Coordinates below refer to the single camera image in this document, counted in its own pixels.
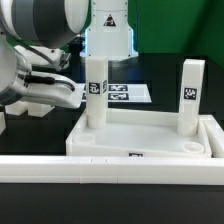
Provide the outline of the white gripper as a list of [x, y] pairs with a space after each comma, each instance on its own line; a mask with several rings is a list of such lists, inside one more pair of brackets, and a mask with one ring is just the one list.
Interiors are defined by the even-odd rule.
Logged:
[[81, 105], [83, 86], [65, 76], [32, 72], [18, 74], [16, 81], [22, 101], [73, 109]]

